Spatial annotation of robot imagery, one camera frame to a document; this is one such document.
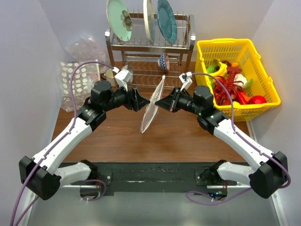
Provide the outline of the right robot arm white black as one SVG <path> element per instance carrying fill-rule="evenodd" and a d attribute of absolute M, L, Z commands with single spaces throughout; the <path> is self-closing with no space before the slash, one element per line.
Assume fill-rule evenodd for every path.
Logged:
<path fill-rule="evenodd" d="M 175 87 L 155 104 L 173 113 L 185 110 L 195 114 L 202 129 L 224 141 L 248 163 L 244 166 L 218 161 L 203 173 L 213 184 L 220 185 L 225 180 L 242 183 L 265 199 L 290 185 L 287 157 L 282 152 L 273 153 L 236 128 L 223 112 L 214 107 L 213 100 L 207 86 L 197 86 L 192 96 L 185 89 Z"/>

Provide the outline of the polka dot zip bag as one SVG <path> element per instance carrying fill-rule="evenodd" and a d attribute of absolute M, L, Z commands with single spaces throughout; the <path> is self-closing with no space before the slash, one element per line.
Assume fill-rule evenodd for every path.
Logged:
<path fill-rule="evenodd" d="M 163 75 L 159 85 L 155 88 L 154 92 L 150 97 L 150 103 L 148 104 L 145 110 L 143 120 L 141 123 L 141 127 L 140 127 L 141 133 L 144 133 L 149 128 L 149 126 L 151 125 L 152 121 L 154 120 L 158 112 L 158 106 L 156 106 L 155 103 L 162 98 L 165 78 L 166 77 Z"/>

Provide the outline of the red toy lobster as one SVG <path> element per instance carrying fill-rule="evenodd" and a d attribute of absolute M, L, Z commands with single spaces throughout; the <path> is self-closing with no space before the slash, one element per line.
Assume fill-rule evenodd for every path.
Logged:
<path fill-rule="evenodd" d="M 226 91 L 222 88 L 222 86 L 215 82 L 215 87 L 213 89 L 215 101 L 217 105 L 222 105 L 225 101 L 230 101 L 234 99 L 238 93 L 242 89 L 242 82 L 241 81 L 234 81 L 235 76 L 242 72 L 242 69 L 236 68 L 236 67 L 227 67 L 227 74 L 228 77 L 225 78 L 225 76 L 217 76 L 216 78 L 218 81 L 226 88 L 228 91 L 230 97 L 226 94 Z"/>

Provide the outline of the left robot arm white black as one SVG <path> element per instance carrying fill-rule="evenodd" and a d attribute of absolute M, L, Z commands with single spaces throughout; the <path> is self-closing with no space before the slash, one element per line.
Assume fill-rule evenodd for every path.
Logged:
<path fill-rule="evenodd" d="M 43 200 L 50 199 L 64 185 L 77 181 L 94 184 L 97 181 L 97 168 L 90 162 L 81 161 L 71 169 L 60 168 L 60 164 L 84 138 L 102 124 L 108 111 L 124 106 L 137 112 L 149 103 L 135 87 L 119 87 L 113 91 L 108 81 L 96 82 L 90 97 L 63 132 L 32 158 L 25 156 L 20 160 L 22 184 Z"/>

